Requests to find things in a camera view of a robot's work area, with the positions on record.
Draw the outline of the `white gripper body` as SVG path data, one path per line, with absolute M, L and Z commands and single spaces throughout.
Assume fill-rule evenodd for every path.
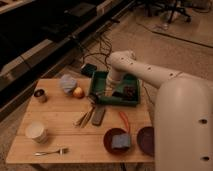
M 96 95 L 99 99 L 104 97 L 111 97 L 112 94 L 115 92 L 115 89 L 118 84 L 118 81 L 112 80 L 111 78 L 107 78 L 105 81 L 105 87 L 102 90 L 98 91 Z

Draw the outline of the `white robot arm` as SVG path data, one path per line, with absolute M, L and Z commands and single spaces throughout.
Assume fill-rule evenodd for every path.
M 154 109 L 155 171 L 213 171 L 213 81 L 113 52 L 107 85 L 126 73 L 158 89 Z

